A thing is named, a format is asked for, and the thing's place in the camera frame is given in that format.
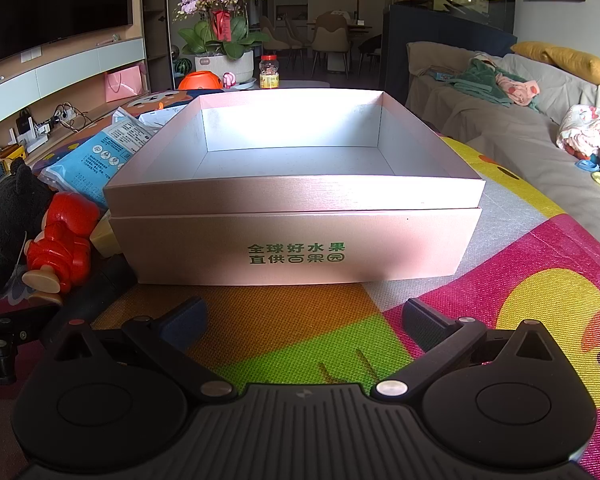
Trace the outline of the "red plastic figure toy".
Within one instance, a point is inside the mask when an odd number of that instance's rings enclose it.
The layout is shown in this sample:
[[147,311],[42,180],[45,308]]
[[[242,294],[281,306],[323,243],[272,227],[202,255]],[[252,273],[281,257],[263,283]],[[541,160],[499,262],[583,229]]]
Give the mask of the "red plastic figure toy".
[[98,206],[75,192],[58,192],[43,217],[42,231],[24,246],[23,283],[38,292],[66,294],[91,274],[90,236],[100,219]]

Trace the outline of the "black plush toy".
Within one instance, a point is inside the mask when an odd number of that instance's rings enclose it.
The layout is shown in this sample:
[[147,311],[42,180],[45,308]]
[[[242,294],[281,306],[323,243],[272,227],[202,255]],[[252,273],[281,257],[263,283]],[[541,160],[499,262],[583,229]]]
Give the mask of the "black plush toy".
[[24,244],[40,234],[55,192],[21,159],[0,184],[0,295],[19,266]]

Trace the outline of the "colourful play mat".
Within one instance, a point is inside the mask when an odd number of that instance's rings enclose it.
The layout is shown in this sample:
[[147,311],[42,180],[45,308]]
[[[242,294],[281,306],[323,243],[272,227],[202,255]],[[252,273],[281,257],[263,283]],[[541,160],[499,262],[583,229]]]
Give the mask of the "colourful play mat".
[[[23,247],[0,316],[40,338],[0,385],[0,465],[22,456],[26,479],[600,479],[600,242],[440,138],[484,183],[450,275],[145,284],[114,235],[117,255],[90,237],[87,282],[53,295],[23,283]],[[185,353],[122,330],[190,297],[207,328]],[[424,354],[403,328],[412,298],[486,336],[407,399],[402,372]]]

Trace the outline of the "pink cardboard box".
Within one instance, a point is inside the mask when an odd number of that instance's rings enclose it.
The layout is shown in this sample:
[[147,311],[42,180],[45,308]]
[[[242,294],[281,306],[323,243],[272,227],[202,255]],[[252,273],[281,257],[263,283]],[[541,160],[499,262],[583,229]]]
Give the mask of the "pink cardboard box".
[[453,274],[481,177],[385,92],[198,96],[105,188],[145,284],[262,286]]

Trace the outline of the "grey covered sofa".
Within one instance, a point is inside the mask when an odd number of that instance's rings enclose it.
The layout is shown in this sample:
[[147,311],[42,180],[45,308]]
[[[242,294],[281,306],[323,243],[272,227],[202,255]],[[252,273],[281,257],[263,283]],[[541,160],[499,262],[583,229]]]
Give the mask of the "grey covered sofa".
[[410,90],[406,107],[445,136],[465,143],[513,171],[561,206],[600,242],[600,185],[556,145],[559,126],[571,107],[600,108],[600,85],[557,67],[516,54],[494,63],[522,80],[539,84],[535,108],[490,103],[452,84],[434,80],[432,70],[464,72],[475,52],[419,41],[406,45]]

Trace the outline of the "pink paper bag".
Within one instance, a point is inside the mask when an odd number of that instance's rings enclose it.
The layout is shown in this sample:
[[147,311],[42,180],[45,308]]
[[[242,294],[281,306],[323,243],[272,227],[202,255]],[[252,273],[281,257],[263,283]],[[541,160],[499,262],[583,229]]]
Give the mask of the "pink paper bag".
[[140,96],[143,92],[143,76],[137,65],[106,73],[105,100],[108,103]]

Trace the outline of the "white floral cloth pile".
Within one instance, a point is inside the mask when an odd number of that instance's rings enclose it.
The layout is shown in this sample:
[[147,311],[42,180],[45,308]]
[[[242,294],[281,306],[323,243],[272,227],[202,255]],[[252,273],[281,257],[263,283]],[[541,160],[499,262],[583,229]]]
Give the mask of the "white floral cloth pile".
[[600,172],[600,107],[585,104],[570,107],[555,143],[578,159],[595,162],[596,171]]

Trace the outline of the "red lid plastic jar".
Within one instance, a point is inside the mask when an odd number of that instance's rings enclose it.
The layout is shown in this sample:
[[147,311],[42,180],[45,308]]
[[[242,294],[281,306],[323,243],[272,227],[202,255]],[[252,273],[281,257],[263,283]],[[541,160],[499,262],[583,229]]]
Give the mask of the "red lid plastic jar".
[[264,54],[261,56],[259,70],[261,89],[276,89],[279,87],[279,62],[276,54]]

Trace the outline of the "green clothes pile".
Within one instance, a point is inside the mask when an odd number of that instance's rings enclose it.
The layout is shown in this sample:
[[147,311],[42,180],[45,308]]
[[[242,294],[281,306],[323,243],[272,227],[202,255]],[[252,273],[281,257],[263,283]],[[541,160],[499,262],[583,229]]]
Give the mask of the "green clothes pile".
[[428,70],[428,74],[466,96],[506,107],[535,108],[536,98],[541,93],[535,80],[525,80],[501,70],[486,58],[472,58],[460,74],[444,74],[435,70]]

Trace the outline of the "pink orchid potted plant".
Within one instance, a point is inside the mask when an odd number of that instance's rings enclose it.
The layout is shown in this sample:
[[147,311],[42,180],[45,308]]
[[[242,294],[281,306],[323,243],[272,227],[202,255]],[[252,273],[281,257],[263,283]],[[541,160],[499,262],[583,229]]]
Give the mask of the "pink orchid potted plant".
[[185,41],[182,52],[193,55],[197,72],[208,70],[220,79],[230,73],[238,84],[250,81],[253,49],[271,39],[251,27],[249,8],[256,1],[260,0],[180,0],[174,20],[197,17],[193,26],[178,31]]

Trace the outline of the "yellow pillow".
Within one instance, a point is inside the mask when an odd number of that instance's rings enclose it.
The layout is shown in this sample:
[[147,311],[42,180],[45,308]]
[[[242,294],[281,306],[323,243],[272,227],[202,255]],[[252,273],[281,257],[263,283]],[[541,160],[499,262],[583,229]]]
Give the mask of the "yellow pillow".
[[600,84],[600,58],[596,55],[542,41],[518,42],[512,51],[524,58],[559,67],[591,84]]

